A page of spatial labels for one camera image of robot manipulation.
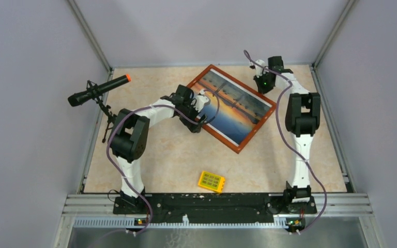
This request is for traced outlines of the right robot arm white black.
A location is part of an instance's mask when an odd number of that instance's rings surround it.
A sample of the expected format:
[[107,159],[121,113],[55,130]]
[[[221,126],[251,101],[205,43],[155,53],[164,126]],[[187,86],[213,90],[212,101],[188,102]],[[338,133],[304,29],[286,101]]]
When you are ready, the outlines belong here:
[[288,97],[285,128],[292,135],[295,153],[293,176],[286,183],[282,205],[289,213],[296,213],[311,200],[310,165],[311,145],[320,125],[320,95],[303,87],[290,69],[284,68],[280,56],[270,57],[268,62],[250,62],[255,70],[254,80],[260,94],[270,92],[274,87],[282,89],[278,99]]

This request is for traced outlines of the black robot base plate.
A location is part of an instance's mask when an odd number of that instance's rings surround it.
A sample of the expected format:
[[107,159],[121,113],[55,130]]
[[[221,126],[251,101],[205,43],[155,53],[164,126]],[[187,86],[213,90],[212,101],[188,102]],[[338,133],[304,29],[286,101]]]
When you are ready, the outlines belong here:
[[283,194],[274,193],[151,193],[144,203],[132,206],[120,196],[115,198],[114,214],[140,214],[151,223],[179,223],[183,216],[189,222],[210,223],[272,223],[278,214],[300,217],[316,214],[314,199],[307,204],[285,204]]

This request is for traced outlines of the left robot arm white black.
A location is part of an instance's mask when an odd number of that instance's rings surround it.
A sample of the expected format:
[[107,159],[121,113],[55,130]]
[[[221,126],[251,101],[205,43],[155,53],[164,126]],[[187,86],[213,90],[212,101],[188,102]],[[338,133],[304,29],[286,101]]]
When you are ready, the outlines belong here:
[[130,212],[140,213],[145,207],[140,158],[146,149],[149,129],[177,116],[191,133],[199,133],[207,121],[207,116],[199,113],[210,102],[204,90],[196,94],[192,89],[179,85],[170,96],[163,96],[153,104],[134,111],[124,108],[119,112],[106,153],[121,174],[119,194]]

